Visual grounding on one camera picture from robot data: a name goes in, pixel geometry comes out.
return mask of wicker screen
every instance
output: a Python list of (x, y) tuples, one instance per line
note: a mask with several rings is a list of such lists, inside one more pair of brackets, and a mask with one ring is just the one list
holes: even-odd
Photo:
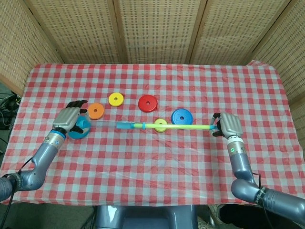
[(288, 100), (305, 91), (305, 0), (297, 1), (253, 58), (279, 71)]
[(26, 0), (68, 63), (119, 63), (105, 0)]
[(305, 156), (305, 103), (291, 111), (296, 133)]
[(200, 0), (121, 0), (129, 63), (185, 63)]
[(244, 63), (285, 0), (210, 0), (202, 33), (191, 62), (235, 65)]
[(22, 95), (30, 70), (62, 59), (18, 0), (0, 0), (0, 79)]

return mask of robotic arm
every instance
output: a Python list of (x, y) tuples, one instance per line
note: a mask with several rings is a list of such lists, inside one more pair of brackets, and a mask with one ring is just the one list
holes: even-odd
[(243, 131), (237, 116), (228, 113), (215, 113), (211, 120), (219, 119), (219, 131), (213, 136), (228, 139), (227, 149), (234, 176), (237, 178), (231, 186), (233, 195), (246, 202), (255, 203), (275, 214), (305, 225), (305, 199), (295, 197), (266, 187), (258, 187), (254, 181), (251, 166), (241, 138)]
[(47, 169), (66, 139), (66, 134), (70, 131), (83, 133), (83, 129), (76, 124), (79, 115), (87, 113), (86, 109), (81, 109), (86, 102), (86, 100), (70, 102), (65, 109), (61, 110), (53, 122), (53, 129), (31, 159), (35, 165), (33, 170), (20, 170), (18, 173), (6, 174), (0, 178), (0, 201), (7, 199), (13, 190), (37, 190), (43, 185)]

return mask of red and white checkered tablecloth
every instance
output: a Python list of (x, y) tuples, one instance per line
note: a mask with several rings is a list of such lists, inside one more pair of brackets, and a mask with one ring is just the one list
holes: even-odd
[[(119, 107), (108, 104), (124, 95)], [(138, 108), (143, 94), (158, 108)], [(180, 107), (194, 124), (209, 124), (214, 112), (236, 114), (254, 172), (262, 184), (304, 197), (305, 164), (287, 97), (277, 71), (261, 62), (248, 66), (182, 64), (43, 64), (30, 73), (1, 174), (17, 171), (51, 130), (68, 102), (102, 103), (102, 120), (170, 122)], [(241, 203), (226, 139), (207, 131), (121, 130), (95, 127), (81, 140), (67, 139), (36, 191), (17, 192), (15, 201), (68, 205), (185, 205)]]

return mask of gingham tablecloth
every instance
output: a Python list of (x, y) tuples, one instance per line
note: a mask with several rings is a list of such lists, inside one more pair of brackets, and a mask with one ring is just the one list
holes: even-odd
[[(108, 104), (124, 95), (119, 107)], [(158, 108), (138, 108), (143, 94)], [(102, 120), (170, 122), (172, 112), (190, 110), (194, 124), (209, 124), (214, 112), (241, 119), (252, 170), (262, 184), (304, 198), (305, 165), (285, 90), (269, 65), (43, 64), (30, 73), (1, 174), (17, 171), (51, 130), (68, 102), (102, 103)], [(207, 131), (92, 128), (81, 140), (67, 138), (36, 191), (17, 192), (15, 201), (68, 205), (185, 205), (241, 203), (226, 139)]]

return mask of orange ring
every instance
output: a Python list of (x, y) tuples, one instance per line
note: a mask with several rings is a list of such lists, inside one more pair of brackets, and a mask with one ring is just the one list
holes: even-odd
[(99, 119), (104, 115), (104, 107), (102, 104), (94, 103), (88, 107), (90, 119)]

